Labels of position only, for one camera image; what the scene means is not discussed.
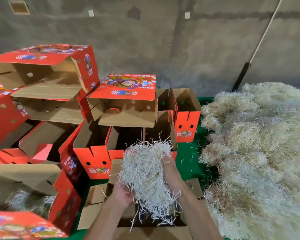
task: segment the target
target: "gray wall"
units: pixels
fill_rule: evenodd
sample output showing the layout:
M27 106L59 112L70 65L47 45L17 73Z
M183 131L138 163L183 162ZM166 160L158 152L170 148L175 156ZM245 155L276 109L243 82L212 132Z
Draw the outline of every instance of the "gray wall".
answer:
M191 87L198 96L231 90L279 2L25 1L29 16L13 15L7 0L0 0L0 53L37 44L90 44L101 79L155 73L159 87ZM300 0L283 1L243 82L260 81L300 87Z

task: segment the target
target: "human hand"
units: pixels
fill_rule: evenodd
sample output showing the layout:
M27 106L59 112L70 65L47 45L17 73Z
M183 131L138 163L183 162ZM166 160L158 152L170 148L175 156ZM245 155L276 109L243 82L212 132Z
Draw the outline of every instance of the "human hand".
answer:
M181 175L176 167L176 162L168 155L163 157L164 180L168 184L173 195L177 196L184 185Z
M115 202L124 210L133 203L134 192L124 183L118 181L113 188L112 194Z

